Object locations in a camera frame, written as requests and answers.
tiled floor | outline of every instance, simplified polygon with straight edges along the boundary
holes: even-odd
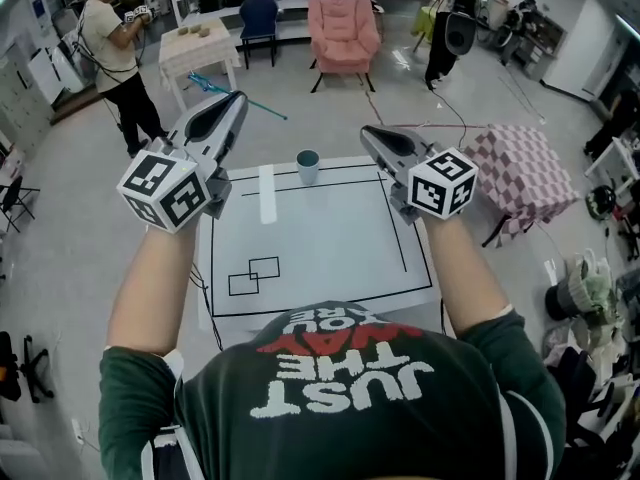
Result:
[[[227,168],[292,161],[304,148],[313,148],[322,157],[362,155],[358,133],[363,125],[378,122],[376,111],[385,124],[426,124],[418,129],[425,137],[457,144],[460,121],[427,91],[422,80],[428,45],[412,54],[416,39],[408,31],[419,3],[383,1],[389,12],[386,37],[371,73],[376,92],[369,96],[357,77],[337,76],[326,77],[318,92],[309,94],[317,72],[309,69],[308,43],[281,46],[274,68],[267,49],[253,51],[250,70],[237,70],[239,87],[252,99],[287,114],[289,120],[252,108]],[[172,94],[160,85],[153,62],[157,48],[157,44],[147,47],[142,74],[164,126],[170,128],[179,111]],[[437,92],[468,125],[512,123],[542,129],[575,187],[584,193],[590,183],[582,175],[586,161],[581,146],[598,128],[598,119],[587,105],[550,92],[511,69],[515,80],[494,54],[476,45]],[[226,83],[215,69],[208,73],[220,84]],[[183,86],[188,103],[206,97],[186,81]],[[478,129],[468,129],[465,140],[477,133]],[[70,418],[77,418],[87,439],[97,444],[98,364],[106,325],[116,290],[144,232],[115,190],[128,161],[105,103],[58,124],[27,174],[28,185],[42,188],[33,205],[37,220],[23,222],[24,232],[7,240],[3,265],[9,279],[0,290],[0,328],[11,333],[18,349],[18,340],[29,333],[37,346],[51,350],[49,382],[56,399],[35,406],[23,396],[18,403],[2,401],[0,405],[16,434],[41,450],[53,478],[103,478],[98,454],[76,445]],[[478,242],[495,224],[494,212],[481,197],[465,219]],[[570,257],[591,247],[598,256],[605,254],[603,227],[588,217],[582,201],[544,227],[532,228],[504,248],[484,251],[526,317],[526,329],[536,347],[550,324],[542,299],[548,286],[543,261],[555,259],[562,271],[560,253]],[[609,259],[614,273],[620,273],[625,264],[616,239],[609,240]],[[212,341],[197,329],[195,304],[192,292],[181,335],[187,376],[215,353]],[[398,318],[439,326],[436,315]]]

cup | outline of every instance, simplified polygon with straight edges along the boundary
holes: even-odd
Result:
[[[296,157],[296,163],[298,164],[298,174],[302,183],[313,185],[318,177],[318,164],[320,163],[318,153],[310,149],[300,151]]]

green t-shirt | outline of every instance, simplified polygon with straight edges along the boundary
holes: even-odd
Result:
[[[523,323],[512,311],[455,340],[325,302],[177,384],[162,358],[114,347],[101,363],[102,463],[111,479],[139,479],[144,446],[178,424],[207,479],[497,479],[505,446],[519,479],[545,479],[564,448],[564,400]]]

white table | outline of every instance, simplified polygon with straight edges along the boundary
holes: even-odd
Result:
[[[235,181],[222,218],[200,221],[197,265],[213,288],[221,332],[256,331],[288,309],[326,300],[375,313],[426,304],[438,311],[424,226],[407,226],[389,207],[392,183],[370,157],[321,160],[311,187],[295,164],[274,172],[275,223],[260,220],[258,168],[229,172]],[[202,294],[198,315],[210,331]]]
[[[611,144],[609,144],[607,149],[605,149],[604,152],[598,158],[596,158],[593,164],[591,164],[591,167],[589,167],[584,172],[584,175],[588,178],[589,175],[593,172],[593,170],[602,162],[602,160],[611,154],[618,155],[618,157],[622,159],[622,162],[624,163],[625,167],[629,171],[628,173],[629,177],[619,187],[616,188],[616,191],[615,191],[616,196],[620,196],[633,183],[640,180],[640,173],[638,172],[638,168],[636,167],[636,164],[633,161],[631,152],[629,151],[628,148],[625,147],[622,141],[617,137],[613,138],[613,141],[611,142]]]
[[[202,23],[202,27],[209,28],[207,37],[191,33],[180,36],[178,29],[174,29],[162,34],[160,41],[160,71],[168,79],[182,112],[187,110],[187,106],[176,82],[178,76],[222,62],[229,76],[231,90],[238,89],[233,67],[240,66],[240,58],[229,31],[219,18]]]

blue stick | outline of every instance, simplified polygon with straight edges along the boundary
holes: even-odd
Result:
[[[202,90],[205,91],[205,92],[213,90],[213,91],[224,92],[225,94],[231,94],[230,91],[227,91],[226,89],[223,89],[222,87],[218,87],[217,85],[213,85],[207,78],[203,77],[202,75],[198,75],[197,73],[191,72],[189,74],[189,80],[191,80],[191,81],[195,82],[196,84],[198,84],[200,87],[202,87]],[[262,110],[266,110],[267,112],[270,112],[273,115],[281,117],[285,121],[287,119],[289,119],[287,116],[285,116],[283,114],[280,114],[279,112],[276,112],[275,110],[271,110],[269,107],[265,107],[264,105],[261,105],[257,101],[253,101],[253,100],[250,100],[250,99],[247,99],[247,101],[249,103],[251,103],[252,105],[255,105],[256,107],[261,108]]]

